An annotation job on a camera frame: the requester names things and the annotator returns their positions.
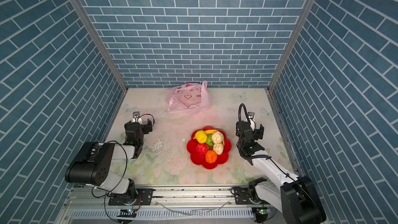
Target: blue brick wall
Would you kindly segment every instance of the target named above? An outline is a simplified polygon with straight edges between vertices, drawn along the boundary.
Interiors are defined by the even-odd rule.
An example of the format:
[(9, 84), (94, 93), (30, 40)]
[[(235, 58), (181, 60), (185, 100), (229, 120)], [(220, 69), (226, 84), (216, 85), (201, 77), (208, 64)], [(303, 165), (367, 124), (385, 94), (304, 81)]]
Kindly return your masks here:
[(68, 0), (0, 0), (0, 222), (53, 222), (122, 91)]
[(305, 0), (81, 0), (129, 87), (266, 87)]
[(316, 0), (275, 88), (331, 223), (398, 223), (398, 0)]

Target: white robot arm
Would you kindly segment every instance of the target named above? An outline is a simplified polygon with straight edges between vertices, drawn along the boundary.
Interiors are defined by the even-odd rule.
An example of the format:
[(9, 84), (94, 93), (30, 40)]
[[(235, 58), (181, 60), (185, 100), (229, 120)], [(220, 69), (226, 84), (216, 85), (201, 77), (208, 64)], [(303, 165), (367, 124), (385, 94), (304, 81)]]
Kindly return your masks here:
[(134, 182), (118, 176), (109, 167), (112, 160), (137, 158), (140, 155), (144, 134), (152, 132), (152, 122), (148, 119), (147, 124), (142, 124), (139, 112), (134, 112), (133, 119), (124, 127), (126, 140), (123, 145), (116, 141), (103, 144), (85, 142), (67, 168), (65, 180), (103, 189), (125, 205), (135, 202), (137, 191)]
[[(244, 109), (247, 122), (241, 120)], [(260, 169), (271, 182), (258, 178), (249, 182), (249, 197), (253, 202), (266, 201), (283, 213), (287, 224), (319, 224), (326, 220), (313, 182), (306, 176), (289, 172), (274, 161), (255, 140), (262, 139), (264, 127), (255, 128), (254, 113), (247, 113), (244, 104), (239, 106), (236, 123), (236, 144), (239, 154), (251, 165)]]

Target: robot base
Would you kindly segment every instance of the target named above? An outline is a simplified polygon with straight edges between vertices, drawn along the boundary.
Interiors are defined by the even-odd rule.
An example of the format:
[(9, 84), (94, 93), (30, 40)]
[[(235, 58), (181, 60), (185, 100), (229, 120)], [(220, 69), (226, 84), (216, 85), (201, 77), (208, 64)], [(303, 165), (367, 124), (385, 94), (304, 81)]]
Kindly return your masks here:
[[(150, 205), (152, 201), (153, 189), (137, 189), (136, 199), (139, 201), (141, 199), (141, 205)], [(129, 197), (123, 197), (121, 194), (109, 194), (109, 206), (129, 206), (125, 202), (129, 201)], [(135, 202), (134, 207), (138, 207), (139, 202)]]

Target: aluminum frame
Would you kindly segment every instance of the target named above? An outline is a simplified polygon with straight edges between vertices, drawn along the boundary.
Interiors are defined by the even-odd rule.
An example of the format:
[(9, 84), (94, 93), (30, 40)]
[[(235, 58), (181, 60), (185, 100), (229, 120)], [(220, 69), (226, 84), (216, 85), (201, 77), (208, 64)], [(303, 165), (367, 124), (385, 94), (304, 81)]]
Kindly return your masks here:
[(109, 55), (109, 52), (106, 49), (105, 45), (103, 44), (101, 38), (99, 37), (93, 23), (91, 22), (90, 18), (88, 17), (87, 12), (82, 5), (82, 2), (80, 2), (80, 0), (69, 0), (69, 2), (72, 5), (73, 9), (75, 10), (79, 19), (82, 21), (84, 27), (87, 30), (87, 33), (90, 35), (94, 44), (96, 45), (99, 52), (101, 53), (102, 58), (108, 64), (113, 76), (116, 78), (116, 80), (119, 83), (120, 87), (122, 88), (123, 92), (127, 92), (128, 87), (127, 87), (126, 83), (124, 82), (121, 74), (117, 70), (116, 65), (112, 61), (112, 58)]
[(289, 59), (289, 55), (292, 52), (294, 45), (296, 44), (297, 38), (299, 37), (299, 34), (305, 24), (305, 21), (307, 20), (307, 17), (310, 14), (314, 2), (315, 0), (306, 0), (304, 3), (304, 6), (301, 10), (301, 14), (290, 36), (289, 42), (287, 43), (286, 48), (282, 53), (281, 59), (278, 65), (276, 66), (275, 73), (271, 78), (271, 82), (269, 83), (268, 90), (271, 92), (275, 88), (276, 83), (278, 82), (278, 79), (281, 76), (282, 70), (285, 67), (287, 60)]

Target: red flower-shaped plate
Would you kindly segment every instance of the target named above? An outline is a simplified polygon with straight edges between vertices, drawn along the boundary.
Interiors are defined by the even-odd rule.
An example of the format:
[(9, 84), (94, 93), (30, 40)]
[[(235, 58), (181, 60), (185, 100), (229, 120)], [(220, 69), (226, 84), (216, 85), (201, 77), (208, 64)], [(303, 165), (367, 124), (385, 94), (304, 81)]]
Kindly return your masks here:
[(205, 155), (199, 154), (196, 152), (196, 146), (197, 146), (198, 142), (196, 139), (193, 139), (193, 138), (195, 137), (196, 132), (200, 131), (200, 130), (196, 130), (195, 132), (192, 132), (191, 140), (188, 141), (188, 143), (187, 143), (187, 150), (191, 154), (191, 161), (193, 164), (202, 165), (206, 169), (214, 169), (215, 167), (217, 167), (217, 165), (224, 164), (228, 161), (228, 158), (229, 158), (228, 152), (231, 151), (232, 145), (231, 145), (231, 142), (228, 139), (226, 139), (225, 132), (223, 132), (222, 130), (215, 129), (213, 127), (204, 127), (202, 130), (203, 131), (217, 130), (224, 135), (224, 151), (222, 152), (222, 154), (217, 155), (216, 162), (208, 163), (208, 162), (206, 162)]

